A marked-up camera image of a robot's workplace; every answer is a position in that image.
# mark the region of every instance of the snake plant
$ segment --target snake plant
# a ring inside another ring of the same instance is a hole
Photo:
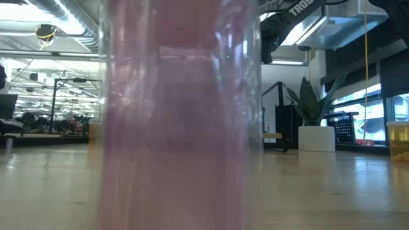
[[[313,88],[309,80],[302,78],[300,97],[287,88],[296,112],[304,119],[307,126],[320,126],[321,120],[330,110],[334,93],[345,83],[346,74],[338,78],[325,98],[320,97],[317,87]]]

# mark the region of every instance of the yellow container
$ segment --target yellow container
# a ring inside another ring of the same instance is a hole
[[[393,162],[409,163],[409,121],[387,122]]]

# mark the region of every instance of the clear plastic cylinder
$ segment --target clear plastic cylinder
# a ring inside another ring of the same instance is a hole
[[[106,2],[100,229],[259,229],[257,3]]]

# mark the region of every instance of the wooden floor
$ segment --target wooden floor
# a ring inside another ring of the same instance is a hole
[[[87,146],[14,153],[0,155],[1,230],[95,228],[100,175]],[[293,151],[266,152],[263,167],[263,229],[409,229],[409,165]]]

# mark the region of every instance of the computer monitor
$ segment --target computer monitor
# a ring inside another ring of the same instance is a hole
[[[0,119],[12,119],[18,95],[0,94]]]

